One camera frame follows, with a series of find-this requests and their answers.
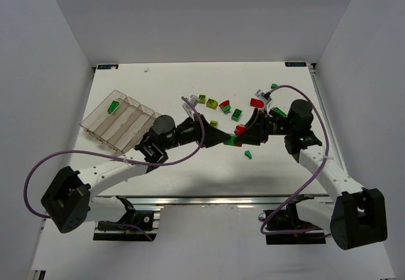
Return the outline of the green lego piece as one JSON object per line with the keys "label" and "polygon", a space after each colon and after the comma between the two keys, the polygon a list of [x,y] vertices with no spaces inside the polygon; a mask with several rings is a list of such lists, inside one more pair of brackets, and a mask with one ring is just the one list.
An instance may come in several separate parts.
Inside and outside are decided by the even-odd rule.
{"label": "green lego piece", "polygon": [[223,142],[224,145],[234,146],[234,147],[242,147],[241,143],[237,143],[235,139],[237,138],[236,135],[231,135],[230,138]]}

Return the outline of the red rectangular lego brick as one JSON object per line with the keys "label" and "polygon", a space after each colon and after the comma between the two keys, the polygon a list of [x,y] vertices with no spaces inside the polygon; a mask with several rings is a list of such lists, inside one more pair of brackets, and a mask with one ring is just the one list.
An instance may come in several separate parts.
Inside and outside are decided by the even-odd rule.
{"label": "red rectangular lego brick", "polygon": [[264,102],[257,98],[251,98],[250,106],[261,109],[264,107]]}

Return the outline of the long green lego brick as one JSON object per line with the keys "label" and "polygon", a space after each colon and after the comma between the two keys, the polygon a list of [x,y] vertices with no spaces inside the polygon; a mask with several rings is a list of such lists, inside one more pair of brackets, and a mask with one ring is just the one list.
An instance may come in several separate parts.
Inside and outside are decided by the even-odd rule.
{"label": "long green lego brick", "polygon": [[111,114],[115,111],[115,109],[120,105],[120,102],[117,100],[113,100],[110,104],[110,106],[108,107],[108,114]]}

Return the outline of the red lego piece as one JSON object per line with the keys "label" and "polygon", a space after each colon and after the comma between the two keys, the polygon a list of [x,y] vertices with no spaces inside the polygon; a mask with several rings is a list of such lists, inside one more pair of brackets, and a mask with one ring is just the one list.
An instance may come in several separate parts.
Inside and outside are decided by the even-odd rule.
{"label": "red lego piece", "polygon": [[243,134],[243,132],[245,132],[245,131],[246,131],[246,127],[244,125],[237,125],[235,127],[234,134],[236,136],[239,136],[239,135]]}

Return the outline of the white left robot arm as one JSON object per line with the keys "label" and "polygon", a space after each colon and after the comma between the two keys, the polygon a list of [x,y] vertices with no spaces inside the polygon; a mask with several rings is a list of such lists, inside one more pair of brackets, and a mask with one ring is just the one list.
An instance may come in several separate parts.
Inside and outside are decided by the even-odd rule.
{"label": "white left robot arm", "polygon": [[193,142],[209,148],[229,140],[230,134],[212,127],[200,114],[179,125],[171,116],[159,116],[140,143],[125,155],[82,170],[70,166],[60,169],[41,204],[60,233],[69,233],[90,221],[135,226],[135,208],[129,200],[122,195],[104,198],[100,193],[159,168],[168,160],[169,149]]}

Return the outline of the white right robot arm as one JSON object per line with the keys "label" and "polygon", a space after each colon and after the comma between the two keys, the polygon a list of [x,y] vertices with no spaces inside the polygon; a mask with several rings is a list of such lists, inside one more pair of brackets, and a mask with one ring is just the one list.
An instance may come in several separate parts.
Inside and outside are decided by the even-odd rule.
{"label": "white right robot arm", "polygon": [[388,236],[385,199],[376,188],[367,189],[350,177],[333,159],[327,146],[312,131],[314,109],[295,100],[287,115],[276,109],[255,108],[246,129],[236,137],[241,144],[261,145],[270,135],[282,135],[287,152],[330,197],[329,203],[298,193],[281,208],[265,211],[263,232],[267,244],[292,244],[331,236],[343,250],[385,241]]}

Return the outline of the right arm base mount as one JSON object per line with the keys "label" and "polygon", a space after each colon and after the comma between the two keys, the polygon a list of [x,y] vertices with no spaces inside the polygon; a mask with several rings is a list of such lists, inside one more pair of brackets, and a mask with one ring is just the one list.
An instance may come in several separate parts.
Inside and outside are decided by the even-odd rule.
{"label": "right arm base mount", "polygon": [[[296,204],[303,202],[309,204],[314,197],[299,195],[285,207],[283,207],[269,221],[265,229],[267,231],[297,231],[313,228],[315,225],[299,219]],[[307,231],[305,233],[274,234],[267,235],[267,245],[324,245],[327,242],[328,234],[321,229],[319,231]]]}

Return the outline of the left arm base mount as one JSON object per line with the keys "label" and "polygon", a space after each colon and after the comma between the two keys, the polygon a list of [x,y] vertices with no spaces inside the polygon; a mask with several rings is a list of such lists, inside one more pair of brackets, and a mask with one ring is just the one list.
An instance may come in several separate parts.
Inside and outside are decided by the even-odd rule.
{"label": "left arm base mount", "polygon": [[160,213],[154,209],[140,209],[124,196],[113,197],[125,212],[119,220],[102,220],[96,223],[94,241],[153,242],[159,228]]}

